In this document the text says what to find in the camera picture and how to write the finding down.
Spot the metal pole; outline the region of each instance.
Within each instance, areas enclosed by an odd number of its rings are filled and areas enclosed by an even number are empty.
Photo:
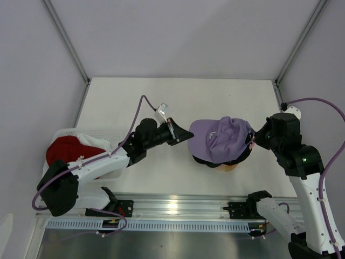
[[[56,13],[53,4],[50,0],[41,0],[43,6],[45,7],[52,23],[54,24],[54,27],[57,30],[57,33],[59,34],[62,42],[64,43],[68,53],[70,54],[75,66],[77,67],[82,79],[84,80],[85,84],[87,85],[89,83],[89,77],[87,76],[85,69],[77,55],[77,52],[75,51],[75,48],[73,47],[70,38],[68,37],[66,30],[64,29],[58,14]]]
[[[291,54],[289,55],[288,60],[285,62],[282,70],[280,71],[277,80],[275,81],[277,84],[277,87],[281,84],[284,76],[289,71],[291,65],[295,61],[297,55],[299,54],[300,50],[302,49],[304,43],[306,42],[308,36],[310,35],[311,31],[314,29],[317,21],[321,17],[322,12],[325,10],[327,4],[330,2],[330,0],[320,0],[318,5],[316,6],[312,16],[310,17],[307,25],[303,29],[301,35],[299,36]]]
[[[79,121],[79,118],[80,118],[80,115],[81,115],[82,108],[83,108],[84,103],[85,103],[85,99],[86,99],[86,96],[87,96],[87,92],[88,92],[88,90],[89,90],[89,88],[90,88],[90,83],[91,83],[91,82],[89,82],[89,83],[85,86],[85,88],[84,88],[84,93],[83,93],[83,95],[82,95],[82,99],[81,99],[80,105],[79,105],[79,107],[78,107],[78,113],[77,113],[77,116],[75,117],[75,120],[74,120],[74,123],[73,123],[73,128],[76,128],[77,125],[78,125],[78,121]]]
[[[277,85],[277,81],[272,81],[272,85],[273,85],[274,94],[275,94],[275,98],[276,98],[277,103],[278,103],[279,110],[281,111],[280,105],[284,102],[284,100],[282,99],[282,94],[281,94],[280,88]]]

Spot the cable tie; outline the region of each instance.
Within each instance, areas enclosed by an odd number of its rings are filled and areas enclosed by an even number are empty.
[[[338,247],[338,246],[340,245],[340,244],[339,244],[338,242],[336,242],[336,241],[335,241],[334,243],[331,242],[331,244],[334,245],[334,246],[336,246],[336,247]]]

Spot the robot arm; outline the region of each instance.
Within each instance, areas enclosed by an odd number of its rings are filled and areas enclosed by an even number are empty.
[[[108,188],[88,189],[83,186],[106,173],[138,163],[146,157],[150,148],[163,143],[173,146],[192,138],[192,133],[180,128],[172,118],[165,117],[166,108],[162,104],[156,110],[155,117],[161,123],[159,127],[154,119],[143,119],[129,138],[119,144],[121,148],[115,154],[104,152],[69,164],[62,160],[55,161],[37,186],[39,191],[58,174],[70,170],[40,194],[52,215],[61,216],[72,208],[114,212],[117,199]]]
[[[301,140],[297,117],[290,113],[277,113],[267,118],[266,124],[256,133],[254,142],[272,150],[278,164],[285,170],[298,196],[304,226],[287,215],[270,197],[257,200],[256,210],[289,242],[292,258],[333,258],[335,247],[344,253],[345,243],[337,231],[334,234],[336,244],[331,242],[318,192],[323,172],[321,156],[315,147],[303,145]],[[323,197],[329,224],[335,231],[337,227],[327,202],[325,187]]]

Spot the white wall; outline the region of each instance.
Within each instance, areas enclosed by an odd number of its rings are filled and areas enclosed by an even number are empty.
[[[89,76],[272,79],[318,0],[53,0]]]
[[[283,82],[284,101],[303,97],[327,99],[345,111],[345,1],[332,0]],[[324,104],[297,104],[302,111],[305,143],[319,149],[324,165],[345,139],[345,125],[336,111]],[[340,232],[345,236],[345,154],[326,177],[327,192]]]
[[[17,259],[45,150],[73,125],[84,85],[39,0],[0,1],[0,24],[0,219],[14,214],[3,258]]]

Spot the red cap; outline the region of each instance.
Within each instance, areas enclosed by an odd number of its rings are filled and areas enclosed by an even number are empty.
[[[77,161],[80,156],[83,159],[90,158],[105,152],[104,149],[98,147],[85,146],[81,144],[77,137],[65,136],[57,138],[48,148],[46,159],[49,166],[56,160],[62,159],[65,163]]]

